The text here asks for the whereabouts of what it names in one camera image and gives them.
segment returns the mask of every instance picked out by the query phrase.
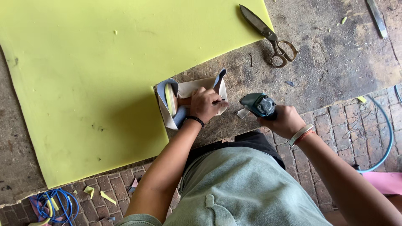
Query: yellow foam sheet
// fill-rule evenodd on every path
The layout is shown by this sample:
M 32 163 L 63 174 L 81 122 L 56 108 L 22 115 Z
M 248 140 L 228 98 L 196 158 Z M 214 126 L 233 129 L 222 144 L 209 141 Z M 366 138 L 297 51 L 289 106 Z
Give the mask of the yellow foam sheet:
M 2 1 L 0 44 L 48 188 L 158 155 L 152 86 L 263 38 L 238 4 L 272 26 L 263 0 Z

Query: gray t-shirt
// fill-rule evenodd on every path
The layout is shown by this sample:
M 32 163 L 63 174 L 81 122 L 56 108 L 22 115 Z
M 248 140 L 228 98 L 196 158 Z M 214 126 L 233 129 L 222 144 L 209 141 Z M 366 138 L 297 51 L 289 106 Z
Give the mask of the gray t-shirt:
M 186 170 L 181 191 L 164 226 L 331 225 L 292 176 L 252 148 L 222 148 L 199 157 Z M 134 214 L 117 225 L 162 224 Z

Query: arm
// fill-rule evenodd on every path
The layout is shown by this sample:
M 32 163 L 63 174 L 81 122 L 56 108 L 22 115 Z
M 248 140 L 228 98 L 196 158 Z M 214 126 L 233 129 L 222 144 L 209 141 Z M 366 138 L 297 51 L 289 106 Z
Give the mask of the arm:
M 192 96 L 190 115 L 196 116 L 206 123 L 221 107 L 229 105 L 225 101 L 213 105 L 214 101 L 222 101 L 222 98 L 212 89 L 206 90 L 201 87 Z M 141 179 L 125 216 L 149 214 L 156 217 L 161 223 L 165 221 L 190 148 L 200 129 L 201 124 L 196 120 L 188 119 L 184 122 L 178 133 L 169 141 Z
M 306 124 L 292 106 L 278 105 L 278 118 L 263 125 L 290 139 Z M 350 225 L 402 225 L 402 215 L 375 187 L 343 161 L 316 134 L 298 143 L 328 189 L 332 199 Z

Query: scissors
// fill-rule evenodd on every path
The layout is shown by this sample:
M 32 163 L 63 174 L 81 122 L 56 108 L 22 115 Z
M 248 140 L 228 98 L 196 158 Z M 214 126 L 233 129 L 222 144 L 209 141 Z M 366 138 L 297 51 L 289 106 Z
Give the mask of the scissors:
M 264 36 L 266 39 L 268 39 L 272 47 L 274 48 L 274 56 L 272 56 L 270 63 L 272 66 L 275 68 L 282 68 L 284 67 L 288 61 L 292 62 L 295 60 L 296 55 L 299 53 L 296 48 L 288 41 L 279 41 L 278 37 L 276 34 L 257 16 L 255 15 L 251 10 L 247 9 L 246 7 L 240 5 L 240 11 L 243 15 L 243 17 L 246 19 L 246 21 L 256 30 L 258 33 L 260 33 L 262 36 Z M 293 58 L 290 58 L 286 52 L 279 46 L 280 43 L 285 43 L 287 44 L 293 51 Z M 272 63 L 272 60 L 274 57 L 279 57 L 282 60 L 282 64 L 277 66 Z

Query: wooden workbench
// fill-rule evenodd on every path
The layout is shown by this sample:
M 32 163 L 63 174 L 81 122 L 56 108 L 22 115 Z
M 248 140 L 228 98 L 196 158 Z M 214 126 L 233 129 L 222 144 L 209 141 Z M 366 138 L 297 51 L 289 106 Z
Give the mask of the wooden workbench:
M 208 123 L 194 147 L 260 127 L 252 114 L 244 119 L 235 114 L 242 108 L 239 99 L 248 93 L 265 92 L 277 103 L 294 105 L 305 113 L 401 83 L 402 31 L 397 28 L 402 25 L 402 8 L 397 0 L 378 4 L 388 39 L 379 37 L 364 0 L 266 0 L 275 33 L 300 53 L 285 68 L 273 68 L 268 64 L 271 44 L 263 40 L 176 75 L 178 82 L 186 82 L 215 76 L 224 67 L 228 70 L 230 108 Z M 346 23 L 337 25 L 345 16 Z M 4 56 L 0 60 L 0 161 L 0 181 L 7 178 L 12 188 L 0 183 L 0 188 L 5 187 L 0 190 L 0 207 L 46 190 Z

